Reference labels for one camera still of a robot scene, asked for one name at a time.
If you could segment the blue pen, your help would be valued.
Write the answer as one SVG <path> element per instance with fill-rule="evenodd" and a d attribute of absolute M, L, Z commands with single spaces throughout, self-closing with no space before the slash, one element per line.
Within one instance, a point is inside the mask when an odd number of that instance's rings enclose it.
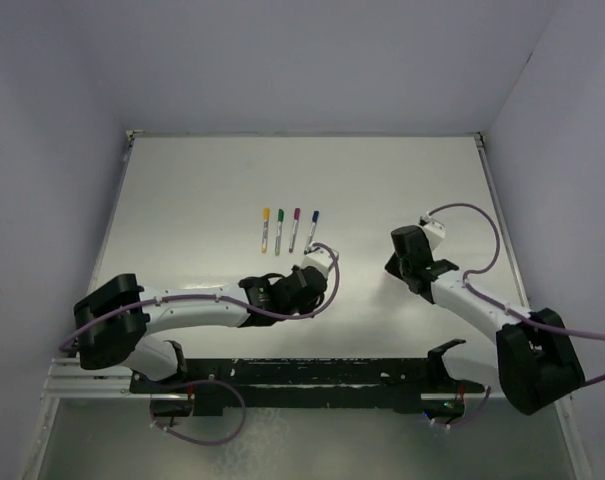
<path fill-rule="evenodd" d="M 308 232 L 307 240 L 306 240 L 306 244 L 305 244 L 305 249 L 304 249 L 305 254 L 307 254 L 311 250 L 311 246 L 312 246 L 315 232 L 317 229 L 317 224 L 318 224 L 318 221 L 317 221 L 317 223 L 313 223 L 312 218 L 311 218 L 310 228 L 309 228 L 309 232 Z"/>

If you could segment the purple pen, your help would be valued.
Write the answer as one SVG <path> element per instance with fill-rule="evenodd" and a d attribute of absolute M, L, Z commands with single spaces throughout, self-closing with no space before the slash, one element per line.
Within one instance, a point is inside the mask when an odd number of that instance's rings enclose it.
<path fill-rule="evenodd" d="M 288 245 L 288 252 L 290 254 L 292 254 L 295 250 L 295 244 L 296 244 L 298 228 L 299 228 L 299 221 L 300 221 L 300 218 L 299 218 L 299 220 L 295 220 L 294 218 L 292 220 L 291 234 L 290 234 L 289 245 Z"/>

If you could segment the green pen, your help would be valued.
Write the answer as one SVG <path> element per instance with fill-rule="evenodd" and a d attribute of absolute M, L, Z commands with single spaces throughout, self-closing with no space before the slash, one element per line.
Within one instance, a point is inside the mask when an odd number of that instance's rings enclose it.
<path fill-rule="evenodd" d="M 276 256 L 279 256 L 281 254 L 283 223 L 284 223 L 284 220 L 282 222 L 278 221 L 278 213 L 277 213 L 276 236 L 275 236 L 275 246 L 274 246 L 274 253 Z"/>

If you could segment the yellow pen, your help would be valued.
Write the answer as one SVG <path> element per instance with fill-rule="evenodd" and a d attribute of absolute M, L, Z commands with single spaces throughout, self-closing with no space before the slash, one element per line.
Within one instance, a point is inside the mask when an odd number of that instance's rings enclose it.
<path fill-rule="evenodd" d="M 261 235 L 261 252 L 262 253 L 266 253 L 268 250 L 269 225 L 270 225 L 270 218 L 268 220 L 265 220 L 265 219 L 263 219 L 263 216 L 262 216 L 262 235 Z"/>

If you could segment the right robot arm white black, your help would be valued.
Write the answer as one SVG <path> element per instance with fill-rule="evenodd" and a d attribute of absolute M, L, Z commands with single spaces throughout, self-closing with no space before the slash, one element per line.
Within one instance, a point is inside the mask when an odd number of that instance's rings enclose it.
<path fill-rule="evenodd" d="M 457 265 L 433 258 L 443 238 L 437 223 L 392 230 L 394 252 L 385 270 L 411 293 L 471 325 L 496 352 L 478 356 L 464 340 L 451 340 L 429 351 L 428 383 L 438 391 L 449 391 L 460 381 L 497 387 L 527 416 L 584 387 L 586 377 L 560 315 L 548 308 L 530 311 L 490 302 Z"/>

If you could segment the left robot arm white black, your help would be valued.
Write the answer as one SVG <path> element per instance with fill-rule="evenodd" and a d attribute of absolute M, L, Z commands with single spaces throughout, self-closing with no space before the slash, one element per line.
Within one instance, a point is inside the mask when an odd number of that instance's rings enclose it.
<path fill-rule="evenodd" d="M 88 371 L 124 366 L 166 392 L 184 387 L 188 369 L 181 347 L 160 332 L 202 326 L 270 327 L 306 319 L 324 301 L 331 269 L 313 262 L 289 275 L 266 274 L 191 290 L 157 290 L 120 274 L 73 308 L 80 365 Z"/>

